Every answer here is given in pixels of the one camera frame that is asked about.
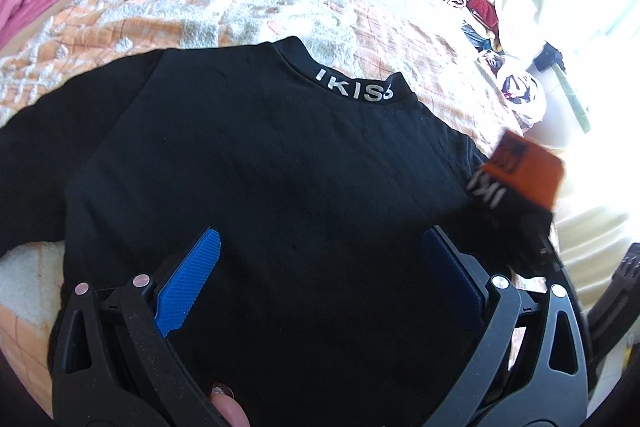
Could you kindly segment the operator left hand thumb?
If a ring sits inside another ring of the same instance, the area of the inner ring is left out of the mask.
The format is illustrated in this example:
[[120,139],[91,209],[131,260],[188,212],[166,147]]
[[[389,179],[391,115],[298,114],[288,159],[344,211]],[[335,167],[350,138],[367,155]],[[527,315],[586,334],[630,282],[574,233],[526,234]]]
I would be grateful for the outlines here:
[[234,394],[228,386],[214,384],[209,401],[232,427],[248,427],[250,425],[245,412],[234,399]]

